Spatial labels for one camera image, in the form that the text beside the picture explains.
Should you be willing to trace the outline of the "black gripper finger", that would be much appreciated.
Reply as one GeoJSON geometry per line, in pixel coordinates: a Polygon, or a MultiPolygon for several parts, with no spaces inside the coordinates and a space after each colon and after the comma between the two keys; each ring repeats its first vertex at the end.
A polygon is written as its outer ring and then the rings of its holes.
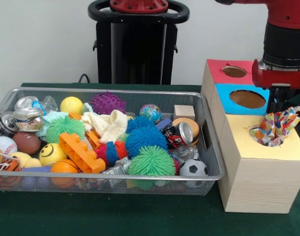
{"type": "Polygon", "coordinates": [[[278,111],[278,96],[279,88],[271,87],[269,96],[269,113],[275,113],[278,111]]]}
{"type": "Polygon", "coordinates": [[[278,90],[278,100],[277,100],[277,111],[282,111],[283,105],[291,96],[290,88],[279,88],[278,90]]]}

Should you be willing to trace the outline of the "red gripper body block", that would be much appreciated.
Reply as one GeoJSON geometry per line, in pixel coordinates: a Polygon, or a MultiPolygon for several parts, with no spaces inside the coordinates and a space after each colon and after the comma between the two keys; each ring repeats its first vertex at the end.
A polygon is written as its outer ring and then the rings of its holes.
{"type": "Polygon", "coordinates": [[[289,87],[300,89],[300,67],[280,68],[254,60],[252,65],[252,80],[256,87],[270,89],[271,87],[289,87]]]}

